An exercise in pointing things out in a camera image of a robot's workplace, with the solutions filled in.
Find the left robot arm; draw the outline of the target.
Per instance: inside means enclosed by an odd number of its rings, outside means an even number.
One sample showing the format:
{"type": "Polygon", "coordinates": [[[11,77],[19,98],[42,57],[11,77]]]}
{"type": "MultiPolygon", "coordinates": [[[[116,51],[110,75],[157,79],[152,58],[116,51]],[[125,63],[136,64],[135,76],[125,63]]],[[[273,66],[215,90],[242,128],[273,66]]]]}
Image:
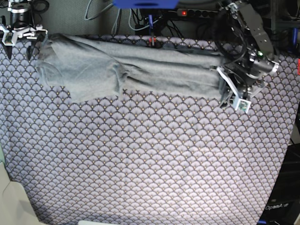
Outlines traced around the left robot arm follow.
{"type": "Polygon", "coordinates": [[[212,25],[212,38],[224,61],[216,71],[220,76],[220,106],[231,105],[236,111],[248,113],[251,100],[268,84],[267,75],[279,68],[279,57],[263,28],[263,20],[246,0],[221,0],[220,12],[212,25]],[[221,23],[240,39],[241,50],[227,50],[221,43],[221,23]]]}

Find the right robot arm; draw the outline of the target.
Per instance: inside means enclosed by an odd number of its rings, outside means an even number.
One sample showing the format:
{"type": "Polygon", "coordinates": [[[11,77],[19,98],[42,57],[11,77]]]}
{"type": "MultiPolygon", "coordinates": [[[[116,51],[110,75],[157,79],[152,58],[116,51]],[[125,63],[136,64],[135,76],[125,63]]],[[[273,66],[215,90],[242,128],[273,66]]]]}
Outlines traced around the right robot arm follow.
{"type": "Polygon", "coordinates": [[[26,50],[26,57],[31,59],[37,42],[42,41],[48,30],[41,23],[36,23],[35,16],[41,16],[49,9],[46,0],[8,0],[7,11],[10,13],[10,24],[6,24],[5,16],[0,17],[0,44],[9,59],[12,48],[17,41],[26,39],[31,42],[26,50]]]}

